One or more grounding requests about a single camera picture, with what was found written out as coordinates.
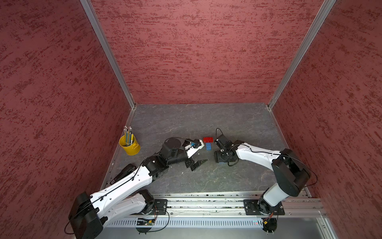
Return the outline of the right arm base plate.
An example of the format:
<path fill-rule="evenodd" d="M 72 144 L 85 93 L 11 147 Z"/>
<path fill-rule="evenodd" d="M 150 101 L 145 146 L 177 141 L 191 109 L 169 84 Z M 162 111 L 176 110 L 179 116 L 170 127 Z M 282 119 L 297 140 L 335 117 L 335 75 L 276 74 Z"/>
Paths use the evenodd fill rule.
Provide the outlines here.
<path fill-rule="evenodd" d="M 244 200 L 243 207 L 247 216 L 284 216 L 285 211 L 281 202 L 271 206 L 265 200 Z"/>

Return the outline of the aluminium corner post right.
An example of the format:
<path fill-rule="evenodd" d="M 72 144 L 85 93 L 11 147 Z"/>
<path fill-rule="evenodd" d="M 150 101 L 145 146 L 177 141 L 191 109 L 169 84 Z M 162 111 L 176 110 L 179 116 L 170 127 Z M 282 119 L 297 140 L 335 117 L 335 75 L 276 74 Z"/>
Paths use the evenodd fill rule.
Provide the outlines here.
<path fill-rule="evenodd" d="M 270 99 L 268 103 L 268 109 L 271 112 L 276 105 L 276 102 L 278 101 L 279 97 L 281 96 L 283 90 L 287 86 L 289 80 L 291 79 L 292 75 L 294 74 L 295 70 L 299 66 L 301 60 L 303 59 L 304 55 L 308 51 L 310 45 L 312 44 L 313 40 L 315 39 L 317 33 L 319 32 L 320 28 L 322 27 L 324 21 L 326 20 L 327 16 L 329 15 L 330 11 L 332 10 L 333 6 L 335 5 L 336 0 L 325 0 L 323 1 L 320 9 L 318 10 L 312 24 L 310 25 L 304 39 L 302 40 L 295 56 L 293 57 L 290 66 L 286 70 L 280 84 L 278 85 L 276 91 L 274 92 L 272 98 Z"/>

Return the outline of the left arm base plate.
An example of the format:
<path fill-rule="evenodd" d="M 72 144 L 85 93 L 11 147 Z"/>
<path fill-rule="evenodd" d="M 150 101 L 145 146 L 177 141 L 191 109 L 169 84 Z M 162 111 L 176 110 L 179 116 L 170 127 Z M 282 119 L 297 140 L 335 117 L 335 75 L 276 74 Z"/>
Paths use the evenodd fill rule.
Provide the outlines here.
<path fill-rule="evenodd" d="M 142 215 L 166 215 L 167 214 L 168 200 L 166 199 L 154 199 L 154 201 L 149 202 L 142 210 Z"/>

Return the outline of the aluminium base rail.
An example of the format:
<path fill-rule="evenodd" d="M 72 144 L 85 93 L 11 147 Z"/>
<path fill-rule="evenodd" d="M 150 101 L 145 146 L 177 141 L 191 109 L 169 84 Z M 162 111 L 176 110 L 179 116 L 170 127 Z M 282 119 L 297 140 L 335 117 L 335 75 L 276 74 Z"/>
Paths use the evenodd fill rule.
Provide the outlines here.
<path fill-rule="evenodd" d="M 257 200 L 262 191 L 206 192 L 153 194 L 155 199 L 168 200 L 167 212 L 171 217 L 199 218 L 249 218 L 267 216 L 247 216 L 244 200 Z M 327 218 L 327 212 L 319 198 L 308 197 L 302 192 L 297 197 L 282 201 L 285 215 L 273 218 Z"/>

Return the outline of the yellow metal pencil cup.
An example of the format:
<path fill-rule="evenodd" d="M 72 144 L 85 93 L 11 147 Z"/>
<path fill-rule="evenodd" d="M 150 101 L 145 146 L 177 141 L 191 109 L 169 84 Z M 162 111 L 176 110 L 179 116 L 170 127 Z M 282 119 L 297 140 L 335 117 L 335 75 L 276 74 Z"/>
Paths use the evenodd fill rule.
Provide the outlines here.
<path fill-rule="evenodd" d="M 129 155 L 129 156 L 137 155 L 139 153 L 141 147 L 140 147 L 139 143 L 137 142 L 137 139 L 136 139 L 135 135 L 134 134 L 132 135 L 132 144 L 126 146 L 125 140 L 126 140 L 126 138 L 123 135 L 119 139 L 118 143 L 123 148 L 123 150 L 126 152 L 126 154 Z"/>

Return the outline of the aluminium corner post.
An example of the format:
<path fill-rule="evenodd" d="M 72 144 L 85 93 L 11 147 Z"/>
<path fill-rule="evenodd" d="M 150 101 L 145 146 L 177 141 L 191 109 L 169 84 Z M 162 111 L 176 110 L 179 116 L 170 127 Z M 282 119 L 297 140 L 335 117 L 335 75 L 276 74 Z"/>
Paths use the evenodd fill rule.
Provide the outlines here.
<path fill-rule="evenodd" d="M 110 44 L 106 38 L 106 35 L 102 29 L 101 23 L 98 20 L 98 17 L 96 15 L 95 9 L 89 0 L 80 0 L 80 3 L 87 15 L 88 20 L 90 21 L 92 28 L 98 38 L 99 43 L 101 44 L 101 47 L 110 63 L 110 66 L 120 84 L 120 87 L 122 91 L 125 94 L 125 97 L 131 107 L 132 110 L 136 109 L 136 102 L 133 99 L 133 96 L 129 90 L 129 87 L 125 81 L 125 78 L 123 76 L 123 73 L 118 65 L 118 62 L 115 58 L 115 55 L 110 47 Z"/>
<path fill-rule="evenodd" d="M 268 103 L 268 109 L 271 112 L 276 105 L 276 102 L 278 101 L 279 97 L 281 96 L 283 90 L 287 86 L 289 80 L 291 79 L 292 75 L 294 74 L 295 70 L 299 66 L 301 60 L 303 59 L 304 55 L 308 51 L 310 45 L 312 44 L 313 40 L 315 39 L 317 33 L 319 32 L 320 28 L 322 27 L 324 21 L 326 20 L 327 16 L 329 15 L 330 11 L 332 10 L 333 6 L 335 5 L 336 0 L 325 0 L 323 1 L 320 9 L 318 10 L 312 24 L 310 25 L 304 39 L 302 40 L 295 56 L 293 57 L 290 66 L 286 70 L 280 84 L 278 85 L 276 91 L 274 92 L 272 98 L 270 99 Z"/>

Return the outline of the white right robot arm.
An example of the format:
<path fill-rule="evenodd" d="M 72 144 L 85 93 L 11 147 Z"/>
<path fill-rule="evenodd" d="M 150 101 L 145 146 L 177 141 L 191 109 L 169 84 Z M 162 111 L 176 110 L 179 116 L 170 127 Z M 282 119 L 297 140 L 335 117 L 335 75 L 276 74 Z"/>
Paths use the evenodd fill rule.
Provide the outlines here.
<path fill-rule="evenodd" d="M 241 140 L 232 142 L 223 134 L 214 142 L 219 147 L 214 152 L 217 163 L 246 160 L 274 173 L 276 183 L 260 196 L 257 203 L 263 215 L 272 214 L 284 199 L 298 196 L 311 178 L 311 170 L 288 148 L 282 151 L 263 149 Z"/>

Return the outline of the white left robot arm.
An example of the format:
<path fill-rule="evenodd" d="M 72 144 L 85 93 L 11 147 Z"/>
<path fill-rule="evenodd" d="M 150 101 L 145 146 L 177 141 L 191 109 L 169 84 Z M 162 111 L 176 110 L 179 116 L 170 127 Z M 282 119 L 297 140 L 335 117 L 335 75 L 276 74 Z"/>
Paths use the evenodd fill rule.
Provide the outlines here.
<path fill-rule="evenodd" d="M 163 176 L 172 164 L 186 162 L 187 168 L 195 169 L 198 164 L 192 157 L 204 146 L 201 139 L 170 137 L 159 152 L 138 167 L 127 165 L 109 187 L 91 195 L 79 194 L 68 215 L 72 235 L 77 239 L 95 239 L 104 227 L 124 216 L 149 214 L 155 200 L 144 187 Z"/>

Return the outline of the aluminium corner post left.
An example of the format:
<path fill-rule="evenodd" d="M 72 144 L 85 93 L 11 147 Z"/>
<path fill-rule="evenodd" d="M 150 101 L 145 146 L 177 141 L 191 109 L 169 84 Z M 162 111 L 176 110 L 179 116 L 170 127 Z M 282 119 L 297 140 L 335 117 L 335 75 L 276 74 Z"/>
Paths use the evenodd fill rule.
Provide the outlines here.
<path fill-rule="evenodd" d="M 110 47 L 110 44 L 106 38 L 106 35 L 102 29 L 101 23 L 98 20 L 98 17 L 96 15 L 95 9 L 89 0 L 80 0 L 80 3 L 87 15 L 88 20 L 90 21 L 92 28 L 98 38 L 99 43 L 101 44 L 101 47 L 110 63 L 110 66 L 120 84 L 120 87 L 122 91 L 125 94 L 125 97 L 131 107 L 132 110 L 136 109 L 136 102 L 133 99 L 133 96 L 129 90 L 129 87 L 125 81 L 125 78 L 123 76 L 123 73 L 118 65 L 118 62 L 115 58 L 115 55 Z"/>

